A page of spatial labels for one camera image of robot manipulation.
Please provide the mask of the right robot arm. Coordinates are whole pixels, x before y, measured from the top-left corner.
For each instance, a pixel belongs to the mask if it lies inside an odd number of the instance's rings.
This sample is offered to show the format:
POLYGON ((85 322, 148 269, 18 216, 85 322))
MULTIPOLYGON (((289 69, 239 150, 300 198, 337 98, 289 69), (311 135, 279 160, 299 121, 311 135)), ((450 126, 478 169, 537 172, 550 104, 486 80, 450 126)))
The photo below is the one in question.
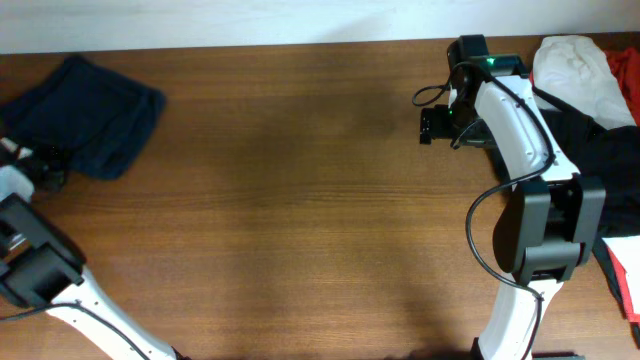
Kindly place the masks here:
POLYGON ((494 146, 507 180, 479 195, 465 218, 473 257, 499 281, 490 319, 475 338, 473 359, 530 359, 549 303, 590 256, 606 191, 563 153, 537 107, 534 88, 516 56, 471 56, 450 63, 437 86, 447 104, 421 103, 420 141, 452 147, 494 146), (493 232, 492 268, 473 239, 481 203, 507 192, 493 232))

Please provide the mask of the red garment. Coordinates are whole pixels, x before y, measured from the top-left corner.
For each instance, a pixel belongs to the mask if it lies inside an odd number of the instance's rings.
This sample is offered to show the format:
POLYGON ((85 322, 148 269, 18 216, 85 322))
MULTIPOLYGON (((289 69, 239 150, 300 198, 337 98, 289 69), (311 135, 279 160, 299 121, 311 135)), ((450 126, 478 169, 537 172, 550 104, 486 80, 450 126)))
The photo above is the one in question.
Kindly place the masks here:
MULTIPOLYGON (((628 48, 622 52, 606 52, 605 55, 612 74, 622 91, 624 100, 627 105, 631 105, 630 111, 636 121, 639 119, 639 52, 634 48, 628 48)), ((535 90, 536 87, 533 85, 532 75, 530 75, 530 80, 535 90)), ((615 263, 614 269, 619 275, 618 283, 622 289, 623 297, 623 302, 620 304, 624 309, 625 316, 632 324, 639 325, 639 305, 633 305, 630 280, 627 278, 630 272, 622 265, 613 250, 608 245, 606 247, 615 263)))

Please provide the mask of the navy blue shorts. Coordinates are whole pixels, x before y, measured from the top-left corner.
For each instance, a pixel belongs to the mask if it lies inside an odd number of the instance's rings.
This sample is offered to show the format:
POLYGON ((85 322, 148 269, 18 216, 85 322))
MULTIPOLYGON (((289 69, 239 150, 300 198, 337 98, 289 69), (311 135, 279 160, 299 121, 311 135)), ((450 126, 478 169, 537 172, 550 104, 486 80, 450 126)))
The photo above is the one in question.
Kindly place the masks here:
POLYGON ((140 155, 166 96, 74 55, 42 83, 1 106, 9 138, 33 150, 56 150, 62 166, 114 180, 140 155))

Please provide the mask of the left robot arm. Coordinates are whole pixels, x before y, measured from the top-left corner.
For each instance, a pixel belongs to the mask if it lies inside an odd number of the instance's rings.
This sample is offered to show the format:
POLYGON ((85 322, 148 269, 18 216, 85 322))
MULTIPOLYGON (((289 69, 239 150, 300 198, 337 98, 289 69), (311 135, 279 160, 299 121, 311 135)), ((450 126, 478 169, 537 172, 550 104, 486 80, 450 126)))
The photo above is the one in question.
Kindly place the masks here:
POLYGON ((34 158, 32 150, 1 140, 1 297, 24 310, 2 320, 46 313, 112 359, 182 359, 109 298, 82 251, 32 208, 35 186, 21 167, 34 158))

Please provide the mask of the black shorts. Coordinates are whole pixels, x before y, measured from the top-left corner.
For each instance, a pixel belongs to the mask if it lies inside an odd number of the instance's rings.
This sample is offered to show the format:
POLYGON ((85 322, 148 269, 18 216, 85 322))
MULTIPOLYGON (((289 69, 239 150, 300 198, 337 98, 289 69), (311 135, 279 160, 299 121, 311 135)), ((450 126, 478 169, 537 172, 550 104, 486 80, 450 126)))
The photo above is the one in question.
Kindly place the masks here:
POLYGON ((613 258, 604 240, 639 234, 639 128, 610 130, 574 106, 536 88, 534 93, 551 104, 541 114, 564 154, 586 177, 599 178, 606 199, 592 253, 618 303, 623 302, 613 258))

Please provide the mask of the white garment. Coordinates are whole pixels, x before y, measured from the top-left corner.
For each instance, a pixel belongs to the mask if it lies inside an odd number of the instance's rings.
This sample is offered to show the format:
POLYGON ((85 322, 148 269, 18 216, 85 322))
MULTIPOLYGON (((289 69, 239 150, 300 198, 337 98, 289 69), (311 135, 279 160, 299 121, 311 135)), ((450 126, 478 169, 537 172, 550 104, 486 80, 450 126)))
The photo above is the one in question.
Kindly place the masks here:
POLYGON ((610 130, 636 124, 605 52, 586 36, 550 36, 536 51, 533 85, 610 130))

